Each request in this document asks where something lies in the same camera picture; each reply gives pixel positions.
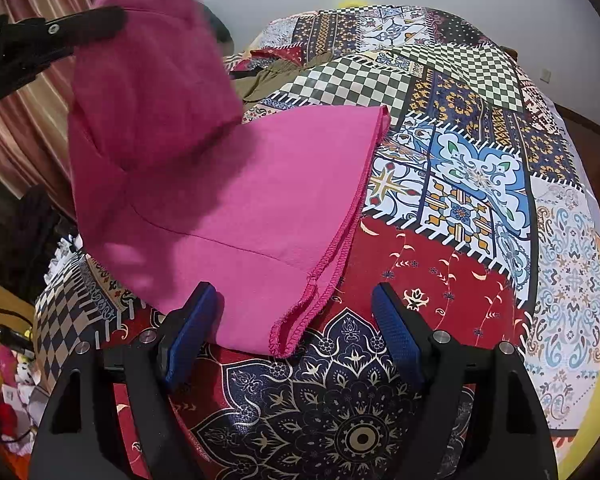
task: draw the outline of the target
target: pink garment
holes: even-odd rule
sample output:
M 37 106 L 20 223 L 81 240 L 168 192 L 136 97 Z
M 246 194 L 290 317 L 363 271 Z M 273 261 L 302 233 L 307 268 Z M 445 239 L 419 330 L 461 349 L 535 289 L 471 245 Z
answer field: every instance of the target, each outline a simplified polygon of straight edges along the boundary
M 82 47 L 69 118 L 86 250 L 163 313 L 223 298 L 210 340 L 289 356 L 331 297 L 386 108 L 305 106 L 239 124 L 241 102 L 193 0 L 120 5 Z

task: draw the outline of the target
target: bed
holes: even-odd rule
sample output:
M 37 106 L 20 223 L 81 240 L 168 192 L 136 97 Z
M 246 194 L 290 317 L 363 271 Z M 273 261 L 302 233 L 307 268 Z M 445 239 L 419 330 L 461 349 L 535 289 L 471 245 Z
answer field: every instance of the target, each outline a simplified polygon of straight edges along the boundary
M 382 478 L 418 409 L 370 312 L 372 287 L 387 281 L 407 308 L 461 343 L 516 346 L 567 478 L 600 435 L 600 210 L 564 122 L 496 43 L 424 7 L 276 20 L 225 64 L 235 75 L 325 53 L 331 60 L 298 69 L 251 103 L 243 121 L 307 105 L 385 105 L 392 127 L 376 152 L 343 279 L 293 357 L 208 345 L 173 396 L 201 468 L 223 479 Z M 35 346 L 49 388 L 78 342 L 123 344 L 162 319 L 76 254 L 36 305 Z M 128 402 L 123 389 L 116 394 L 141 474 Z M 458 464 L 472 395 L 467 386 L 439 478 Z M 309 414 L 318 405 L 330 410 L 316 426 Z M 348 437 L 360 432 L 364 444 Z

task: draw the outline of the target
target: electrical outlet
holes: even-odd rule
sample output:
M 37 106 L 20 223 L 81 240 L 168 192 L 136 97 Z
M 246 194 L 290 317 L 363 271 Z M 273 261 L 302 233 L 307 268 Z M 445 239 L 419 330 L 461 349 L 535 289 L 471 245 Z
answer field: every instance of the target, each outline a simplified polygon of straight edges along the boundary
M 543 68 L 542 72 L 540 73 L 540 81 L 544 81 L 545 83 L 549 84 L 549 81 L 551 81 L 551 71 Z

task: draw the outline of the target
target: satin curtain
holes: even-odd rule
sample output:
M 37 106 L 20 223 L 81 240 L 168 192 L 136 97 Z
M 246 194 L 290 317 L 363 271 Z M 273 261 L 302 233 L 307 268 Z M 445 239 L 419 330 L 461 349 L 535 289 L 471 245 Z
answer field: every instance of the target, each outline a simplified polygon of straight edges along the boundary
M 81 12 L 91 0 L 0 0 L 10 22 L 47 20 Z M 54 203 L 75 217 L 66 136 L 72 100 L 72 58 L 53 65 L 33 83 L 0 101 L 0 181 L 18 197 L 43 184 Z

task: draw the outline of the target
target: silver bolt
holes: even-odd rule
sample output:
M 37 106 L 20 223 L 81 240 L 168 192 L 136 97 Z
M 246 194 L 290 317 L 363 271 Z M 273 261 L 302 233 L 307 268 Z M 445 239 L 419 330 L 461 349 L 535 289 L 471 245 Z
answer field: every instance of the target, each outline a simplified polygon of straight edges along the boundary
M 75 346 L 75 353 L 86 354 L 91 348 L 91 345 L 87 341 L 82 341 Z
M 509 341 L 503 341 L 498 345 L 498 348 L 503 354 L 511 355 L 516 351 L 514 346 Z
M 444 330 L 436 330 L 433 333 L 433 339 L 440 344 L 445 344 L 451 341 L 451 336 L 449 335 L 449 332 L 445 332 Z
M 141 343 L 147 344 L 147 343 L 151 343 L 151 342 L 155 341 L 156 336 L 157 336 L 157 333 L 155 333 L 155 330 L 148 328 L 144 332 L 140 333 L 140 335 L 138 336 L 138 339 L 140 340 Z

